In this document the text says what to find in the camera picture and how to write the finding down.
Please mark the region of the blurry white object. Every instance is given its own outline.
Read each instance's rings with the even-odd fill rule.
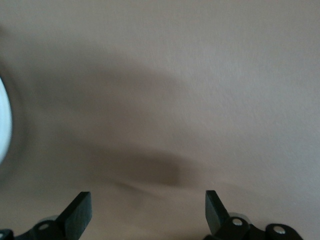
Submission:
[[[0,78],[0,164],[4,159],[12,132],[12,115],[9,98]]]

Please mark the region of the black mechanism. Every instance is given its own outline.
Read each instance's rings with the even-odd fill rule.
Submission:
[[[80,192],[56,220],[39,222],[19,236],[10,229],[0,230],[0,240],[78,240],[91,217],[91,194]]]
[[[204,240],[303,240],[291,227],[269,224],[262,231],[241,217],[230,217],[216,191],[206,191],[205,217],[211,235]]]
[[[0,240],[78,240],[91,217],[91,194],[81,192],[56,220],[42,221],[19,236],[10,229],[0,230]],[[205,194],[205,217],[211,235],[204,240],[303,240],[287,225],[269,224],[262,231],[241,217],[230,216],[213,190]]]

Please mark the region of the white circular object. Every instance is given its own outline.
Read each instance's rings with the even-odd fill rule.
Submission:
[[[12,134],[12,113],[9,97],[0,78],[0,164],[6,156]]]

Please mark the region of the wall surface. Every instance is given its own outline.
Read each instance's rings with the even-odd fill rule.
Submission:
[[[320,1],[2,0],[0,228],[92,192],[83,240],[201,240],[205,190],[319,238]]]

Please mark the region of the black clamp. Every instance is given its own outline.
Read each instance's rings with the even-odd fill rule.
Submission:
[[[81,192],[56,220],[39,222],[19,236],[14,236],[10,229],[2,229],[0,240],[78,240],[91,217],[91,194]]]
[[[204,240],[303,240],[284,224],[269,224],[262,231],[241,217],[231,217],[213,190],[205,193],[205,217],[212,235]]]

